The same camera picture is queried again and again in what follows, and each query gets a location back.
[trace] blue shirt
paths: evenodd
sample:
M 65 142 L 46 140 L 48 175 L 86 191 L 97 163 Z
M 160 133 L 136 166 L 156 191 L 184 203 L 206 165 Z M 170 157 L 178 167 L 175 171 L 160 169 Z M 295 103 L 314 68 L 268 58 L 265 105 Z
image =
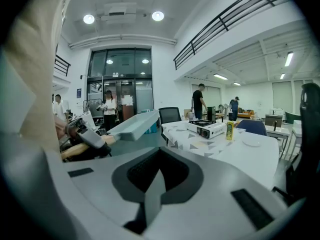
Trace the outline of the blue shirt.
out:
M 238 110 L 238 101 L 235 101 L 234 99 L 230 101 L 231 104 L 231 110 Z

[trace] green chair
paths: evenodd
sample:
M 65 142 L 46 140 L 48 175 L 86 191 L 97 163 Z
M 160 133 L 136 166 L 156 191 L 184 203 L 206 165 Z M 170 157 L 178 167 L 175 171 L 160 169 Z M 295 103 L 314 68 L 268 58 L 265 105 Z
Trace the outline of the green chair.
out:
M 299 114 L 292 114 L 292 113 L 289 113 L 289 112 L 285 112 L 285 117 L 286 117 L 286 122 L 288 124 L 293 124 L 294 123 L 294 120 L 300 120 L 301 121 L 301 115 Z

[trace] round ceiling light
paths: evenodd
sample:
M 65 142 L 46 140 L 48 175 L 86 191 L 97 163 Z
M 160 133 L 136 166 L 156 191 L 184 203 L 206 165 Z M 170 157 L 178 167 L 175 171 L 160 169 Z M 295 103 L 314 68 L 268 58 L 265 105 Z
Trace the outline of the round ceiling light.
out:
M 92 24 L 95 21 L 95 17 L 93 17 L 91 14 L 87 14 L 86 16 L 83 17 L 84 23 L 87 24 Z
M 165 15 L 162 11 L 155 11 L 152 13 L 152 19 L 154 19 L 156 22 L 162 21 L 164 17 Z

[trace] hair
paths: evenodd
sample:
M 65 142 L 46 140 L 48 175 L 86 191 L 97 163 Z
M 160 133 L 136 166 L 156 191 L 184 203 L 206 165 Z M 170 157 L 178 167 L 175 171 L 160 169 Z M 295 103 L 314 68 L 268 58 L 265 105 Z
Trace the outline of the hair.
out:
M 105 94 L 110 94 L 110 95 L 111 95 L 111 100 L 114 99 L 114 98 L 112 97 L 112 92 L 111 92 L 110 90 L 107 90 L 107 91 L 105 92 Z

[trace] man in black shirt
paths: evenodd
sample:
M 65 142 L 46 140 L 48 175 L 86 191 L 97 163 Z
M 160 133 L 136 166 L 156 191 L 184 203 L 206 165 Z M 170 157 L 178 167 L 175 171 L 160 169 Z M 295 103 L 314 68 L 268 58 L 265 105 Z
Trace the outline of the man in black shirt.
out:
M 194 109 L 195 118 L 199 120 L 202 119 L 202 105 L 204 105 L 205 110 L 208 110 L 202 96 L 202 92 L 204 91 L 204 89 L 205 85 L 203 83 L 200 83 L 199 90 L 194 91 L 191 100 L 191 110 Z

